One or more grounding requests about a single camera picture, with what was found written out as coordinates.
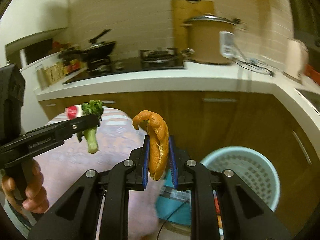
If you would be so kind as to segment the person's left hand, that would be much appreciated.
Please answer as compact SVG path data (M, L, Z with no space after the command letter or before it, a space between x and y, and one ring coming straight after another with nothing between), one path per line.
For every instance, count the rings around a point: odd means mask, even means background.
M26 218L26 216L23 214L23 210L42 214L45 213L49 208L47 191L43 187L44 177L41 173L39 163L35 160L33 160L32 171L33 176L25 189L25 195L27 198L24 200L22 205L17 204L14 197L13 191L16 187L14 179L7 175L3 176L2 178L2 189L7 201L24 218Z

